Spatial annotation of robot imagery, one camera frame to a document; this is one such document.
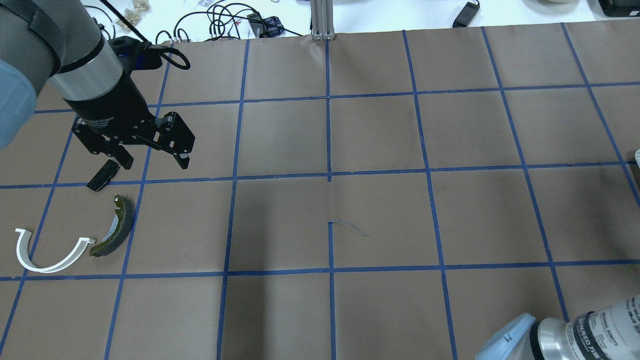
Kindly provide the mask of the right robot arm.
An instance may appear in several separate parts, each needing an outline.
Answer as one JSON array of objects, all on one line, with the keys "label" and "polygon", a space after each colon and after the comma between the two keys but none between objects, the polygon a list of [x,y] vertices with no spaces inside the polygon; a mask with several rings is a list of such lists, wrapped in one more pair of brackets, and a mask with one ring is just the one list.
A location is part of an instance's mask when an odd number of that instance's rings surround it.
[{"label": "right robot arm", "polygon": [[638,360],[639,296],[581,314],[571,322],[555,317],[515,317],[475,355],[476,360]]}]

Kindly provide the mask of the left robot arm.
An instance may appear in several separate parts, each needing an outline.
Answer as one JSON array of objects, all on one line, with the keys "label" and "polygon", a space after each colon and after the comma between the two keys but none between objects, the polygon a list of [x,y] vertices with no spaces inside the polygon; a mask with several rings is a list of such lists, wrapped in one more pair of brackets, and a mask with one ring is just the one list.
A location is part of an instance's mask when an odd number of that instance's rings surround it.
[{"label": "left robot arm", "polygon": [[155,69],[176,48],[144,38],[106,39],[79,0],[1,2],[1,147],[6,148],[35,112],[51,84],[76,113],[71,132],[92,154],[105,154],[125,169],[127,145],[144,145],[174,157],[187,169],[195,135],[176,112],[151,114],[131,79],[139,59]]}]

